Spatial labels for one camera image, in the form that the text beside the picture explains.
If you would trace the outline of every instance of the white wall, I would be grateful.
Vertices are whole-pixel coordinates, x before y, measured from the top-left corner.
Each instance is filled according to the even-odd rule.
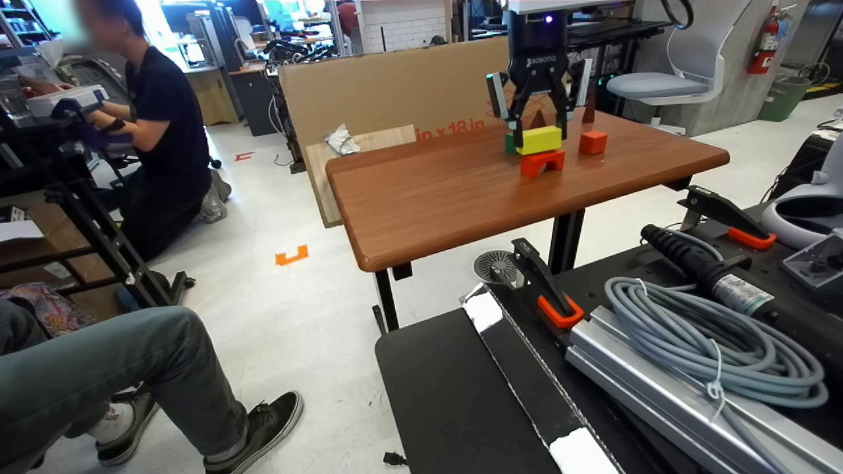
[[[360,25],[364,49],[413,49],[424,46],[430,36],[450,32],[450,2],[449,0],[364,0]]]

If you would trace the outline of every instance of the table leg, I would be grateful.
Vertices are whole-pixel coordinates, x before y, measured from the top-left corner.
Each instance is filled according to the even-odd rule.
[[[379,331],[395,331],[397,326],[397,310],[395,310],[395,297],[393,297],[393,287],[391,287],[391,272],[376,272],[376,291],[379,291],[379,306],[375,306],[375,319]]]
[[[586,218],[586,208],[553,218],[551,258],[549,258],[551,273],[575,268],[583,218]]]

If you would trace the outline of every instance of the wooden table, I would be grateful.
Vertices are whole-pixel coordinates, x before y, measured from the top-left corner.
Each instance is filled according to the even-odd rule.
[[[355,260],[376,273],[384,326],[397,328],[387,268],[557,218],[549,265],[559,273],[575,265],[588,206],[688,183],[731,161],[728,149],[607,112],[595,129],[609,132],[607,154],[579,157],[576,112],[565,168],[534,179],[522,179],[517,161],[507,157],[503,125],[331,161],[327,173]]]

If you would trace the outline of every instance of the coiled cable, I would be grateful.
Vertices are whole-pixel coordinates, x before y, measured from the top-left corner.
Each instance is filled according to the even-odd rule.
[[[746,312],[642,279],[609,279],[607,299],[638,353],[703,386],[719,405],[717,412],[770,463],[770,470],[789,470],[746,430],[728,391],[781,407],[828,402],[825,368],[807,348]]]

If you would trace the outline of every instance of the pants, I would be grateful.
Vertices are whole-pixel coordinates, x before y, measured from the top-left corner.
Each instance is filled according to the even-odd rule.
[[[23,319],[32,315],[0,299],[0,337]],[[0,355],[0,470],[27,470],[73,423],[102,412],[114,391],[139,381],[204,456],[237,444],[245,407],[208,331],[192,310],[168,306]]]
[[[212,187],[168,189],[144,179],[142,168],[125,181],[125,189],[119,189],[119,208],[125,212],[122,229],[144,260],[162,256],[192,224]]]

